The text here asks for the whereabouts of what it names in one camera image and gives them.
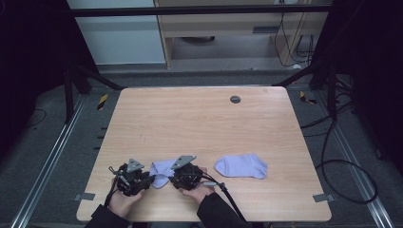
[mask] black curtain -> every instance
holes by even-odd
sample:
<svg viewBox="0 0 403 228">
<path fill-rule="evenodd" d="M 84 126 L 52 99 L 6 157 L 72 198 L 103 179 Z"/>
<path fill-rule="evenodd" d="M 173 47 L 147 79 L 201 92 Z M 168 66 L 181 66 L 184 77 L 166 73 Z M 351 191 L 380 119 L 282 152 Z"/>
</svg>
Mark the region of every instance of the black curtain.
<svg viewBox="0 0 403 228">
<path fill-rule="evenodd" d="M 0 4 L 0 150 L 5 158 L 35 109 L 36 98 L 64 83 L 67 66 L 98 73 L 74 18 L 44 11 L 69 10 L 65 0 L 2 0 Z"/>
<path fill-rule="evenodd" d="M 354 81 L 353 99 L 378 149 L 403 173 L 403 13 L 399 0 L 335 0 L 315 57 L 331 51 L 337 73 Z M 336 48 L 327 47 L 340 32 Z M 326 68 L 315 72 L 326 77 Z"/>
</svg>

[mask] metal bracket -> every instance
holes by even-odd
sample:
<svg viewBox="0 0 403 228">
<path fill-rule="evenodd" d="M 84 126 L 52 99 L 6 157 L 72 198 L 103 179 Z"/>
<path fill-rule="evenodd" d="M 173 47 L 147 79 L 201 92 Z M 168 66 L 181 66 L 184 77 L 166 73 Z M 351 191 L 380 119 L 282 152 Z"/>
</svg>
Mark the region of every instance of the metal bracket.
<svg viewBox="0 0 403 228">
<path fill-rule="evenodd" d="M 197 157 L 196 156 L 185 156 L 185 155 L 181 155 L 176 161 L 175 163 L 172 165 L 171 169 L 175 170 L 175 169 L 179 169 L 184 167 L 186 164 L 190 163 L 191 161 L 195 160 Z"/>
<path fill-rule="evenodd" d="M 139 169 L 142 169 L 142 168 L 144 168 L 143 164 L 141 164 L 138 161 L 135 161 L 134 159 L 129 159 L 128 164 L 127 164 L 126 172 L 127 173 L 132 173 L 132 172 L 134 172 L 136 170 L 139 170 Z"/>
<path fill-rule="evenodd" d="M 335 201 L 336 198 L 330 194 L 330 195 L 326 195 L 326 194 L 319 194 L 319 195 L 314 195 L 314 200 L 315 202 L 320 202 L 320 201 Z"/>
<path fill-rule="evenodd" d="M 95 194 L 93 193 L 83 193 L 81 194 L 76 194 L 73 198 L 74 201 L 81 201 L 81 200 L 94 200 Z"/>
</svg>

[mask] white cabinet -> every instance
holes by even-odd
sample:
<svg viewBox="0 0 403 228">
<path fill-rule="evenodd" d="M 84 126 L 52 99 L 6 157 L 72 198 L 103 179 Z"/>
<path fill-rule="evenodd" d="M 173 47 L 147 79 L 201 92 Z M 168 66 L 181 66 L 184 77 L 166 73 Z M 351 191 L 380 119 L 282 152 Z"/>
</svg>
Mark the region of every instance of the white cabinet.
<svg viewBox="0 0 403 228">
<path fill-rule="evenodd" d="M 72 9 L 154 7 L 152 0 L 67 0 Z M 97 66 L 165 64 L 156 16 L 76 18 Z"/>
</svg>

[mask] human hand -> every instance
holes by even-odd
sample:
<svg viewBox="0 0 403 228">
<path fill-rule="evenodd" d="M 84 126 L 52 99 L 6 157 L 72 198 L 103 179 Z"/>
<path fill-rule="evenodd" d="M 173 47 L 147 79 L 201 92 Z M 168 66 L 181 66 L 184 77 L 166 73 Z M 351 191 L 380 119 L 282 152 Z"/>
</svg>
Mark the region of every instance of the human hand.
<svg viewBox="0 0 403 228">
<path fill-rule="evenodd" d="M 136 196 L 128 197 L 118 190 L 112 195 L 108 208 L 115 215 L 121 218 L 125 218 L 130 212 L 130 209 L 134 205 L 134 203 L 142 198 L 143 193 L 144 189 L 140 191 Z"/>
<path fill-rule="evenodd" d="M 207 169 L 204 168 L 204 167 L 200 167 L 200 170 L 201 170 L 203 173 L 207 173 Z M 182 188 L 180 188 L 179 191 L 180 191 L 184 196 L 190 197 L 190 198 L 192 198 L 193 200 L 195 200 L 198 204 L 201 204 L 201 203 L 202 203 L 202 200 L 203 200 L 206 196 L 208 196 L 208 195 L 210 195 L 210 194 L 216 192 L 216 190 L 214 189 L 214 186 L 206 186 L 206 185 L 203 185 L 203 184 L 199 184 L 195 189 L 192 189 L 192 190 L 190 190 L 190 191 L 185 190 L 185 189 L 182 189 Z"/>
</svg>

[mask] black frame pole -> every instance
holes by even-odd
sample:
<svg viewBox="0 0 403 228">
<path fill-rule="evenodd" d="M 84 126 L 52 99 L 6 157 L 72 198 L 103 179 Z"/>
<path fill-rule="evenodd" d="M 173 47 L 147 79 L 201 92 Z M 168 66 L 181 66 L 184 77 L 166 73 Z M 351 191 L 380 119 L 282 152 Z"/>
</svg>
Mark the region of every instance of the black frame pole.
<svg viewBox="0 0 403 228">
<path fill-rule="evenodd" d="M 71 9 L 45 11 L 51 17 L 107 17 L 107 16 L 146 16 L 180 14 L 228 14 L 228 13 L 274 13 L 274 12 L 326 12 L 332 4 L 313 5 L 243 5 L 243 6 L 202 6 L 202 7 L 156 7 L 121 9 Z"/>
</svg>

